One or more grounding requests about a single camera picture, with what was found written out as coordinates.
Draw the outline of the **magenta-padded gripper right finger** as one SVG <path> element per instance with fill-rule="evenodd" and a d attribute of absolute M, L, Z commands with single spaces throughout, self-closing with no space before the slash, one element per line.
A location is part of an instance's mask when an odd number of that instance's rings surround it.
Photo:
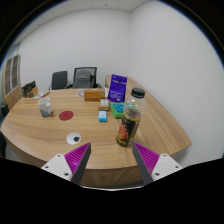
<path fill-rule="evenodd" d="M 137 143 L 133 144 L 133 155 L 144 184 L 152 183 L 182 169 L 168 154 L 157 154 Z"/>

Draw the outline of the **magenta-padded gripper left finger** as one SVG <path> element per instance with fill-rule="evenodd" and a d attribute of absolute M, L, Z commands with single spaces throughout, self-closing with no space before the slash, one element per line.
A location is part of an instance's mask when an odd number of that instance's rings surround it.
<path fill-rule="evenodd" d="M 69 153 L 56 154 L 42 169 L 65 180 L 80 184 L 91 154 L 91 144 L 84 144 Z"/>

